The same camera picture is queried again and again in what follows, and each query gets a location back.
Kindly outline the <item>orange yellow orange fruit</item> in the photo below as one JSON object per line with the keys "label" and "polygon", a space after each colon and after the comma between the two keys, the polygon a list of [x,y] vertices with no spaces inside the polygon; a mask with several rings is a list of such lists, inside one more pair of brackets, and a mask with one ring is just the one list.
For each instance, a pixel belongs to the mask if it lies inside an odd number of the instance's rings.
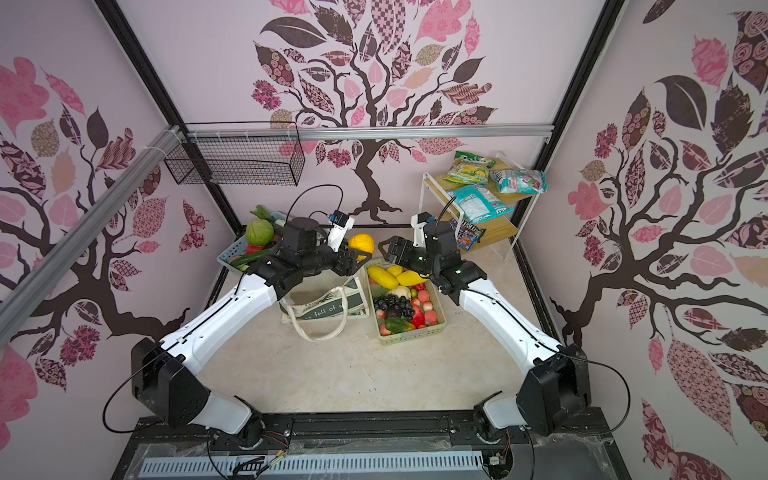
{"label": "orange yellow orange fruit", "polygon": [[372,236],[368,234],[357,234],[349,239],[348,245],[352,250],[373,254],[376,249],[376,243]]}

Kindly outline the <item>beige canvas grocery bag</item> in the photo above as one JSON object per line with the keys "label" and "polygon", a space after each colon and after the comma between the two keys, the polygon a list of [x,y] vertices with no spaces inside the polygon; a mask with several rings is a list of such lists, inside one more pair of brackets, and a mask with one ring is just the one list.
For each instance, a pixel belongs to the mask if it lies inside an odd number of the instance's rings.
{"label": "beige canvas grocery bag", "polygon": [[346,278],[332,272],[310,277],[282,298],[278,307],[281,323],[312,343],[332,340],[350,321],[371,315],[360,273]]}

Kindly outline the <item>light green plastic basket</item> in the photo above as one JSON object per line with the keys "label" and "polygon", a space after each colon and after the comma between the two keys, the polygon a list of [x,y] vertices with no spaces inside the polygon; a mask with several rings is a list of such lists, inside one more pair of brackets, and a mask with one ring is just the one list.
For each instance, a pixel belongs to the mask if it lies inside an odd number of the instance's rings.
{"label": "light green plastic basket", "polygon": [[440,333],[447,320],[437,288],[424,275],[382,259],[365,268],[376,333],[391,345]]}

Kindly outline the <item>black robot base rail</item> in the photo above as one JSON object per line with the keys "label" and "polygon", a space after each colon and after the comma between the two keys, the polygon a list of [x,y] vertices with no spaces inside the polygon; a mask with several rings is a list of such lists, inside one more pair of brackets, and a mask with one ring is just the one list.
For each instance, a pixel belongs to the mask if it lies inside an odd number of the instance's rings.
{"label": "black robot base rail", "polygon": [[494,440],[483,438],[469,410],[275,413],[254,448],[241,449],[202,427],[173,430],[150,417],[117,463],[113,478],[136,479],[140,463],[154,457],[203,455],[351,454],[472,451],[485,470],[475,473],[367,474],[341,479],[627,479],[630,473],[602,412],[590,408],[565,429],[541,437],[519,426]]}

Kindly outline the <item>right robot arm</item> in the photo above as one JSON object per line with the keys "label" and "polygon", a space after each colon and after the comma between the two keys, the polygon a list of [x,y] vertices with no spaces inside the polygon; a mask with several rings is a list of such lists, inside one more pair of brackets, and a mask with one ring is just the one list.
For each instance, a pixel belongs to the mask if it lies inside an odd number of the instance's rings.
{"label": "right robot arm", "polygon": [[590,405],[584,352],[563,346],[513,307],[481,267],[462,257],[448,223],[427,222],[419,241],[393,236],[378,248],[385,261],[426,277],[484,325],[524,376],[518,392],[480,403],[481,421],[490,429],[523,426],[547,436]]}

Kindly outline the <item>black grape bunch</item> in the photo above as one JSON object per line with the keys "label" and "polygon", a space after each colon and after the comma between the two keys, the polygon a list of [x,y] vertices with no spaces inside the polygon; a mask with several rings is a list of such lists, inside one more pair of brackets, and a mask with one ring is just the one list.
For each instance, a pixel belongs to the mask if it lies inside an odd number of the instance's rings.
{"label": "black grape bunch", "polygon": [[409,297],[387,294],[375,298],[373,305],[379,320],[401,318],[410,321],[414,316],[414,307]]}

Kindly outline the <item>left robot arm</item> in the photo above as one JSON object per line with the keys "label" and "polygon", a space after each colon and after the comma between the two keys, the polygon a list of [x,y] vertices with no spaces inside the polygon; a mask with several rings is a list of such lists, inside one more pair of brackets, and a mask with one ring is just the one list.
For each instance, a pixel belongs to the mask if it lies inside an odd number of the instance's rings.
{"label": "left robot arm", "polygon": [[261,412],[209,389],[197,376],[242,327],[304,279],[324,271],[347,279],[370,260],[370,253],[352,248],[346,238],[353,218],[335,211],[330,221],[330,230],[324,230],[311,218],[288,220],[280,241],[261,251],[223,299],[160,341],[137,343],[131,351],[134,398],[170,427],[198,425],[229,436],[243,449],[256,447],[265,430]]}

